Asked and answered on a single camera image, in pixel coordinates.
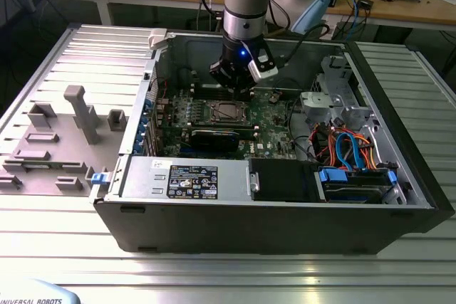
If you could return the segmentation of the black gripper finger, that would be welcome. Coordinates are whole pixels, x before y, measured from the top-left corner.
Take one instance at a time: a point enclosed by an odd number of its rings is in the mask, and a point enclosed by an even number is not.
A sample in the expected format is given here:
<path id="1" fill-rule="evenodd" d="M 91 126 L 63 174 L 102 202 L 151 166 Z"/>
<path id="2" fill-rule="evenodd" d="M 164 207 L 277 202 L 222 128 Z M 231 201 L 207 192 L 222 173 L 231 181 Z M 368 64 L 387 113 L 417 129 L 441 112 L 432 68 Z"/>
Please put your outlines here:
<path id="1" fill-rule="evenodd" d="M 234 86 L 235 100 L 249 100 L 250 90 L 256 85 L 251 73 L 247 69 L 242 69 L 237 73 Z"/>
<path id="2" fill-rule="evenodd" d="M 233 100 L 239 99 L 238 79 L 230 65 L 218 61 L 209 66 L 209 74 L 231 95 Z"/>

